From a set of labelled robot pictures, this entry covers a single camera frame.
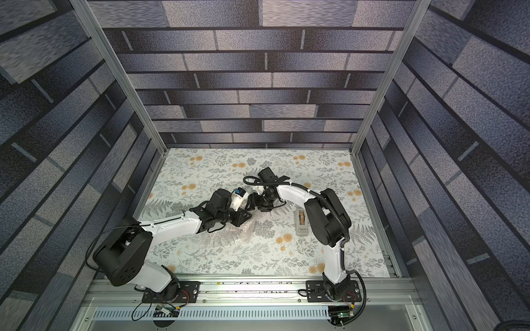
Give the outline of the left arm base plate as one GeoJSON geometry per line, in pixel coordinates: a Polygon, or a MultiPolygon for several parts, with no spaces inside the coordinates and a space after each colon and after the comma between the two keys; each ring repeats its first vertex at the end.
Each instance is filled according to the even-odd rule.
{"type": "Polygon", "coordinates": [[[198,281],[180,281],[179,284],[169,284],[168,290],[160,293],[147,289],[143,294],[142,303],[196,303],[200,286],[198,281]]]}

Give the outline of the clear bubble wrap sheet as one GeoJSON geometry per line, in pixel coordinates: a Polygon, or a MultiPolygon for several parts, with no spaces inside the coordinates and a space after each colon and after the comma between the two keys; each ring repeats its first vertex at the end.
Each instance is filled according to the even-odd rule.
{"type": "Polygon", "coordinates": [[[255,229],[255,222],[260,217],[260,212],[258,210],[247,212],[250,212],[252,217],[240,227],[235,227],[230,223],[217,223],[212,228],[199,227],[197,242],[202,248],[223,248],[233,244],[248,243],[255,229]]]}

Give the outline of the left green circuit board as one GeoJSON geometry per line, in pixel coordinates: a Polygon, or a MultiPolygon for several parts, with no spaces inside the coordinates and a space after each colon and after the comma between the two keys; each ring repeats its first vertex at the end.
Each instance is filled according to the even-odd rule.
{"type": "Polygon", "coordinates": [[[178,318],[180,310],[175,306],[163,306],[158,304],[153,313],[153,318],[178,318]]]}

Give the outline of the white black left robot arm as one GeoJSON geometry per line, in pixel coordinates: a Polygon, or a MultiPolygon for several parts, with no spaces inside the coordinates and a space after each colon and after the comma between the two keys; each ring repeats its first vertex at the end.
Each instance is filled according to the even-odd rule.
{"type": "Polygon", "coordinates": [[[94,250],[92,259],[116,287],[133,284],[141,291],[174,297],[180,291],[177,276],[168,267],[149,262],[148,253],[156,245],[179,237],[215,232],[217,226],[239,227],[251,217],[242,208],[211,208],[205,203],[154,221],[139,222],[126,217],[94,250]]]}

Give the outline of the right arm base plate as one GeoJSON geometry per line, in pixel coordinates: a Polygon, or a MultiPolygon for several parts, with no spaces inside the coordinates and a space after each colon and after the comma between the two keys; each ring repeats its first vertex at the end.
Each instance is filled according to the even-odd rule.
{"type": "Polygon", "coordinates": [[[309,303],[361,303],[363,301],[359,283],[355,280],[349,282],[344,295],[339,299],[333,299],[327,294],[323,281],[307,281],[306,290],[303,293],[309,303]]]}

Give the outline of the green circuit board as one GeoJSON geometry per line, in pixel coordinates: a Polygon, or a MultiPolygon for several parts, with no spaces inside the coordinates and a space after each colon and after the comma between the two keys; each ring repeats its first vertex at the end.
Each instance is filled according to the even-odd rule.
{"type": "Polygon", "coordinates": [[[328,316],[331,319],[350,319],[355,316],[355,306],[329,306],[328,316]]]}
{"type": "Polygon", "coordinates": [[[153,313],[153,318],[178,318],[180,310],[175,306],[163,306],[158,304],[153,313]]]}

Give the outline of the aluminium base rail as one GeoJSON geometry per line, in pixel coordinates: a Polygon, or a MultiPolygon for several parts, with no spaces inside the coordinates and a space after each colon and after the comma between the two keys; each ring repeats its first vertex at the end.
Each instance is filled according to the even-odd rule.
{"type": "MultiPolygon", "coordinates": [[[[307,298],[298,295],[308,277],[264,277],[180,275],[180,281],[198,281],[200,287],[194,307],[209,306],[308,306],[307,298]]],[[[420,304],[418,291],[408,278],[368,277],[364,279],[368,305],[420,304]]],[[[95,280],[81,302],[82,307],[135,307],[142,294],[131,284],[114,287],[108,280],[95,280]]]]}

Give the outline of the right green circuit board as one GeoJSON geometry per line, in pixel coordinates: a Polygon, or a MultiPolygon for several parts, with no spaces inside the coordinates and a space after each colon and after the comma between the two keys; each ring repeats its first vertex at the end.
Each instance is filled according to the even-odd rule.
{"type": "Polygon", "coordinates": [[[331,319],[350,319],[355,316],[355,306],[329,306],[328,316],[331,319]]]}

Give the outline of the aluminium frame post right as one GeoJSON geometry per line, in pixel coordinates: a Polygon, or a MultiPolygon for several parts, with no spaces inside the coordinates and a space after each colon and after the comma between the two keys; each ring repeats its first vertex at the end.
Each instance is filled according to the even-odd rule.
{"type": "Polygon", "coordinates": [[[353,140],[350,149],[352,156],[357,156],[359,154],[362,144],[367,137],[368,131],[371,128],[373,120],[375,119],[375,115],[377,112],[380,111],[384,103],[384,97],[389,89],[389,86],[393,81],[403,61],[404,56],[406,55],[411,45],[412,39],[414,38],[415,33],[417,32],[430,4],[431,0],[420,0],[415,2],[414,8],[411,12],[411,16],[408,19],[400,41],[397,44],[397,48],[392,54],[388,68],[385,70],[385,73],[382,77],[382,81],[378,86],[378,89],[375,91],[375,95],[369,106],[367,114],[364,116],[359,131],[357,131],[356,137],[353,140]]]}

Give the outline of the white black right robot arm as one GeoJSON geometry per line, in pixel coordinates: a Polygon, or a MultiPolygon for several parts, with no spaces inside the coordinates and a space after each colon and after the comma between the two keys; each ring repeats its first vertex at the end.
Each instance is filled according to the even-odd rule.
{"type": "Polygon", "coordinates": [[[270,211],[277,200],[303,208],[314,237],[324,246],[323,280],[331,285],[346,285],[351,277],[345,268],[344,246],[350,240],[351,220],[337,195],[326,189],[321,193],[298,183],[262,183],[263,193],[253,193],[247,207],[270,211]]]}

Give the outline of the aluminium frame post left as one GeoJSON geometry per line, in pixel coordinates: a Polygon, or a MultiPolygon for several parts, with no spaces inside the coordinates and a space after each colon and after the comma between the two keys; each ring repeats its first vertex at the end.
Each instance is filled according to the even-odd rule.
{"type": "Polygon", "coordinates": [[[168,148],[163,142],[160,134],[156,131],[152,119],[133,87],[131,80],[129,80],[124,67],[119,61],[116,52],[113,50],[112,45],[110,45],[110,42],[91,10],[89,3],[82,0],[70,0],[70,4],[77,13],[80,22],[87,30],[98,51],[102,54],[106,64],[116,78],[118,84],[126,95],[126,98],[129,100],[133,110],[144,125],[147,135],[151,138],[161,155],[164,156],[167,153],[168,148]]]}

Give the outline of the grey tape dispenser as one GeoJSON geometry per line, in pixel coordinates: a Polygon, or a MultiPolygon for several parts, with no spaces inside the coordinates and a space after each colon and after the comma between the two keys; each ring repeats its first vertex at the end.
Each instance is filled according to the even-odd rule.
{"type": "Polygon", "coordinates": [[[306,213],[299,208],[294,212],[295,233],[298,237],[307,237],[309,235],[309,223],[306,220],[306,213]]]}

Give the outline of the aluminium frame post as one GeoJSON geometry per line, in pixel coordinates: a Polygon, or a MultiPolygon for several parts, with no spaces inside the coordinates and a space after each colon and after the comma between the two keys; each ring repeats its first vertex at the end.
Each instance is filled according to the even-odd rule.
{"type": "Polygon", "coordinates": [[[129,80],[124,67],[119,61],[116,52],[113,50],[112,45],[110,45],[110,42],[91,10],[89,3],[82,0],[70,0],[70,4],[77,13],[80,22],[87,30],[98,51],[102,54],[106,64],[116,78],[118,84],[126,95],[126,98],[129,100],[133,110],[144,125],[147,135],[151,138],[161,155],[164,156],[167,153],[168,148],[163,142],[160,134],[156,131],[152,119],[133,87],[131,80],[129,80]]]}
{"type": "Polygon", "coordinates": [[[367,137],[368,131],[371,128],[373,120],[375,119],[375,115],[377,112],[380,111],[384,103],[384,97],[389,89],[389,86],[393,81],[403,61],[404,56],[406,55],[411,45],[412,39],[414,38],[415,33],[417,32],[430,4],[431,0],[420,0],[415,2],[414,8],[411,12],[411,16],[408,19],[400,41],[397,44],[397,48],[392,54],[388,68],[385,70],[385,73],[382,77],[382,81],[378,86],[378,89],[375,91],[375,95],[369,106],[367,114],[364,116],[359,131],[357,131],[356,137],[353,140],[350,149],[352,156],[357,156],[359,154],[362,144],[367,137]]]}

